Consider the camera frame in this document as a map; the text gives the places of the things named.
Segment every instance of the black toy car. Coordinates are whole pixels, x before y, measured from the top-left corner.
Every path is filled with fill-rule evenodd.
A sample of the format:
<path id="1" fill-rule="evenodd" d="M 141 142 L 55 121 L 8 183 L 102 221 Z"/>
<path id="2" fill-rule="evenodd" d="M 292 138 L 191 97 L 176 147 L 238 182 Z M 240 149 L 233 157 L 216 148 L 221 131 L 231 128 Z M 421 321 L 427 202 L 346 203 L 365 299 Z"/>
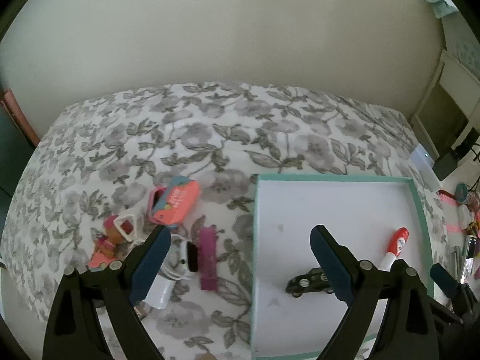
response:
<path id="1" fill-rule="evenodd" d="M 322 268 L 313 268 L 307 274 L 295 276 L 287 283 L 285 288 L 285 292 L 292 294 L 294 298 L 299 298 L 306 292 L 321 291 L 333 294 L 333 289 Z"/>

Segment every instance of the pink item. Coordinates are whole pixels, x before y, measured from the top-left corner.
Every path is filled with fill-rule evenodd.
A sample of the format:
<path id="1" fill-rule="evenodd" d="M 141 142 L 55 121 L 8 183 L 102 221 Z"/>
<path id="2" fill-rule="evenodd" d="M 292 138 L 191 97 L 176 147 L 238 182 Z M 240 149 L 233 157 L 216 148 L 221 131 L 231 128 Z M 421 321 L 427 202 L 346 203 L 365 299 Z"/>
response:
<path id="1" fill-rule="evenodd" d="M 111 250 L 111 251 L 114 251 L 115 248 L 117 247 L 117 245 L 115 244 L 112 244 L 109 239 L 107 238 L 106 235 L 104 235 L 103 237 L 99 238 L 98 241 L 97 241 L 97 245 L 102 245 L 104 246 L 105 248 Z"/>
<path id="2" fill-rule="evenodd" d="M 148 209 L 147 209 L 147 218 L 150 222 L 155 223 L 157 225 L 162 225 L 158 220 L 156 220 L 153 216 L 153 207 L 157 203 L 157 201 L 161 198 L 161 196 L 165 193 L 168 187 L 156 187 L 154 190 L 150 192 L 150 197 L 148 199 Z"/>
<path id="3" fill-rule="evenodd" d="M 217 232 L 215 226 L 200 229 L 198 267 L 200 288 L 217 291 Z"/>
<path id="4" fill-rule="evenodd" d="M 99 268 L 102 264 L 105 264 L 106 267 L 115 260 L 118 259 L 109 259 L 98 251 L 93 254 L 92 259 L 90 260 L 90 262 L 88 262 L 88 266 L 90 268 Z"/>
<path id="5" fill-rule="evenodd" d="M 409 239 L 409 231 L 405 227 L 399 228 L 388 244 L 387 253 L 383 257 L 378 269 L 381 271 L 389 271 L 393 262 L 402 252 L 407 240 Z"/>
<path id="6" fill-rule="evenodd" d="M 455 198 L 452 198 L 451 196 L 446 195 L 446 193 L 440 193 L 440 191 L 439 191 L 438 195 L 440 197 L 440 200 L 443 201 L 444 203 L 449 204 L 451 206 L 455 206 L 455 207 L 458 206 L 458 203 L 455 200 Z"/>
<path id="7" fill-rule="evenodd" d="M 447 233 L 464 233 L 464 231 L 462 230 L 462 228 L 458 225 L 445 225 L 445 227 L 447 228 Z"/>
<path id="8" fill-rule="evenodd" d="M 115 220 L 116 217 L 118 217 L 118 215 L 110 215 L 107 219 L 103 221 L 103 227 L 105 228 L 115 227 L 113 221 Z M 134 229 L 134 225 L 132 225 L 130 221 L 123 222 L 120 227 L 126 234 L 130 234 L 131 231 Z"/>

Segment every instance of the black device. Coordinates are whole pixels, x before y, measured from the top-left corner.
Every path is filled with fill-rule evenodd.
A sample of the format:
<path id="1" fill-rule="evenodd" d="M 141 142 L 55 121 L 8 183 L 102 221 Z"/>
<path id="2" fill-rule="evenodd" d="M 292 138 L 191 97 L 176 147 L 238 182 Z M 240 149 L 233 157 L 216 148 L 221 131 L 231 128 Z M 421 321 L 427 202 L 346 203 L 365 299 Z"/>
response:
<path id="1" fill-rule="evenodd" d="M 146 283 L 153 282 L 169 247 L 170 231 L 157 226 L 123 263 L 112 262 L 104 271 L 66 272 L 46 326 L 43 359 L 111 360 L 95 312 L 96 306 L 105 305 L 129 360 L 162 360 L 133 305 L 148 292 Z M 388 299 L 388 303 L 369 359 L 478 356 L 479 303 L 469 286 L 455 281 L 441 265 L 435 264 L 430 276 L 452 300 L 453 312 L 427 295 L 415 269 L 402 259 L 394 262 L 391 271 L 379 271 L 338 245 L 323 225 L 312 229 L 310 247 L 335 296 L 349 307 L 318 360 L 353 360 L 379 299 Z"/>
<path id="2" fill-rule="evenodd" d="M 450 149 L 435 161 L 433 171 L 438 177 L 438 180 L 444 180 L 450 173 L 457 169 L 458 161 L 472 150 L 472 147 L 476 145 L 479 137 L 480 134 L 472 128 L 461 144 L 455 149 Z"/>

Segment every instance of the floral bedspread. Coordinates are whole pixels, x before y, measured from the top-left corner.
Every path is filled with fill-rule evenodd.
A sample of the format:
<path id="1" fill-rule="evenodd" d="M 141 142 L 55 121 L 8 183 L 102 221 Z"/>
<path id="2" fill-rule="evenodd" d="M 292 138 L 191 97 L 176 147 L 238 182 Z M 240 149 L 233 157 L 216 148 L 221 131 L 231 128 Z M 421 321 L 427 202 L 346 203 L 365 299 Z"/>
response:
<path id="1" fill-rule="evenodd" d="M 218 291 L 180 281 L 166 310 L 142 305 L 142 322 L 167 359 L 207 351 L 248 359 L 256 175 L 412 177 L 434 262 L 446 265 L 441 202 L 409 161 L 416 144 L 399 112 L 304 88 L 208 82 L 106 95 L 69 106 L 42 139 L 0 252 L 21 296 L 47 320 L 63 269 L 85 269 L 103 218 L 146 207 L 149 191 L 172 176 L 196 179 L 200 202 L 177 231 L 195 241 L 201 227 L 217 226 Z M 123 358 L 105 310 L 99 314 L 113 356 Z"/>

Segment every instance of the teal cloth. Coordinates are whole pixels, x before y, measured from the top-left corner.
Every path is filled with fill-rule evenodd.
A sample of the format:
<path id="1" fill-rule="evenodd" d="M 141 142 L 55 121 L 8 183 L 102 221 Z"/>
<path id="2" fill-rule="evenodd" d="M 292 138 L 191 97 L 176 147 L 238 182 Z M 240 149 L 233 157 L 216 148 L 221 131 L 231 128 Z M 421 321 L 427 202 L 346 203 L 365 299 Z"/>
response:
<path id="1" fill-rule="evenodd" d="M 427 0 L 431 4 L 435 16 L 437 19 L 441 19 L 444 16 L 450 15 L 453 12 L 458 12 L 455 5 L 447 3 L 445 0 Z"/>

